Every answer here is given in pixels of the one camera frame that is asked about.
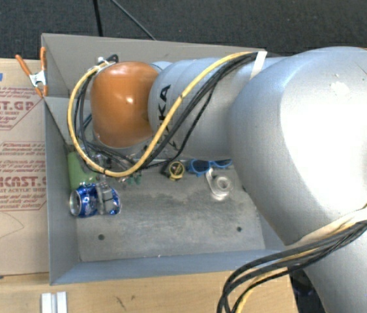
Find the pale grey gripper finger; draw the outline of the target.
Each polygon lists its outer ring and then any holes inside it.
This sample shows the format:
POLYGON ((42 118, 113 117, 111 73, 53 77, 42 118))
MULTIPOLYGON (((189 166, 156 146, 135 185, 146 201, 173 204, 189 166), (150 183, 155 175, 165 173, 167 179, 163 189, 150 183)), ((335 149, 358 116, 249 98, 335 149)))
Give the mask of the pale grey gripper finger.
POLYGON ((103 184, 97 183, 96 184, 96 194, 98 199, 98 213, 100 215, 104 214, 104 200, 103 200, 103 184))
POLYGON ((112 213, 114 210, 113 194, 109 185, 104 187, 104 209, 106 213, 112 213))

